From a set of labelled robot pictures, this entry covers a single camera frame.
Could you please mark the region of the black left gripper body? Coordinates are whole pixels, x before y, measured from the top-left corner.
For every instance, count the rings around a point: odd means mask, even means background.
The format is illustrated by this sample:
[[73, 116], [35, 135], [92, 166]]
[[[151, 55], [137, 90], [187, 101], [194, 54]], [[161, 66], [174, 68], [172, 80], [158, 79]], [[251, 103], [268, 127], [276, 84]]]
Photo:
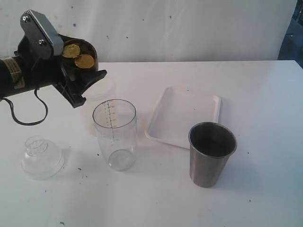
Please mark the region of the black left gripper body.
[[36, 39], [24, 36], [18, 45], [14, 58], [21, 67], [25, 86], [14, 89], [14, 94], [52, 85], [72, 105], [77, 108], [84, 105], [85, 70], [76, 66], [74, 59], [68, 59], [62, 54], [51, 55], [46, 60], [41, 54], [45, 48], [50, 49], [49, 42], [42, 46], [36, 44]]

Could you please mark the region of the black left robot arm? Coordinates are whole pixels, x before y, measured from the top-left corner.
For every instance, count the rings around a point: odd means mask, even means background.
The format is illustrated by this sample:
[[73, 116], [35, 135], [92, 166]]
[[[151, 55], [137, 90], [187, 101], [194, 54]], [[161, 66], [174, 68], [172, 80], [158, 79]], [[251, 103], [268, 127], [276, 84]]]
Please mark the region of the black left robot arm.
[[54, 56], [48, 60], [34, 60], [29, 41], [23, 37], [14, 52], [15, 56], [0, 61], [0, 97], [24, 93], [49, 85], [77, 108], [84, 105], [83, 93], [102, 80], [106, 70], [99, 70], [95, 48], [87, 41], [59, 35], [65, 45], [76, 44], [85, 54], [93, 57], [94, 64], [89, 69], [81, 69], [72, 59]]

